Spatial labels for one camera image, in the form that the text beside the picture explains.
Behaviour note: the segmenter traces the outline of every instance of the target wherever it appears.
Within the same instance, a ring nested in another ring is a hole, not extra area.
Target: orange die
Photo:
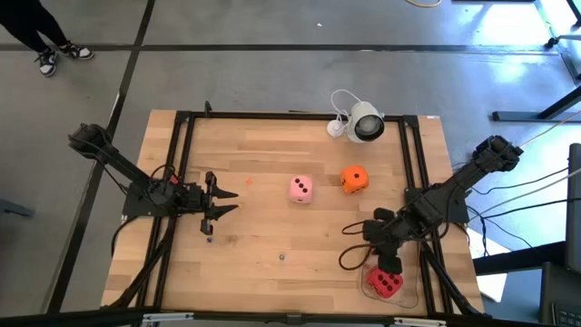
[[[365,168],[359,165],[347,167],[341,172],[341,186],[347,194],[353,194],[369,186],[369,177]]]

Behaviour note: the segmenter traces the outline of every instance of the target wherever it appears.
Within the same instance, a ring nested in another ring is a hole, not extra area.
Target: person's leg
[[[65,55],[81,60],[93,58],[94,54],[91,50],[81,45],[75,45],[66,39],[61,26],[59,26],[56,19],[54,19],[48,10],[41,5],[39,0],[32,1],[34,3],[34,24],[38,32],[51,39]]]
[[[24,45],[35,50],[37,53],[50,50],[48,45],[46,45],[40,35],[36,32],[36,29],[29,24],[28,19],[25,19],[16,13],[13,15],[10,14],[4,13],[0,17],[0,25],[3,25],[8,33]]]
[[[0,7],[0,25],[3,25],[13,37],[38,53],[40,72],[51,76],[56,72],[56,52],[46,45],[36,29],[30,24],[24,6]]]
[[[66,46],[69,41],[64,36],[61,26],[59,26],[51,13],[41,5],[39,0],[26,1],[31,2],[30,15],[36,30],[46,35],[55,45],[59,47]]]

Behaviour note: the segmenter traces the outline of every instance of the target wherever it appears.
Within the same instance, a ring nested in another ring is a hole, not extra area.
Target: die
[[[353,194],[369,186],[369,177],[365,168],[354,165],[343,169],[341,172],[341,186],[343,192]]]
[[[290,180],[289,199],[295,203],[310,203],[312,199],[312,180],[303,175]]]
[[[379,268],[374,268],[367,276],[367,283],[384,299],[388,299],[395,294],[403,285],[403,278],[396,273],[383,272]]]

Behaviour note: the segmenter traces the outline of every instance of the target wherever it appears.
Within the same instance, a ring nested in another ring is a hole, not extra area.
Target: person
[[[89,60],[94,54],[82,45],[69,41],[54,17],[40,0],[0,0],[0,25],[20,42],[35,50],[40,72],[48,77],[56,72],[56,51],[52,50],[38,32],[46,35],[59,51],[73,59]]]

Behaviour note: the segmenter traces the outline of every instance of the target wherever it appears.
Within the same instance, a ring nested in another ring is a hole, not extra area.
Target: black pants
[[[49,47],[38,32],[56,45],[68,43],[61,27],[39,0],[0,0],[0,24],[20,42],[39,53]]]

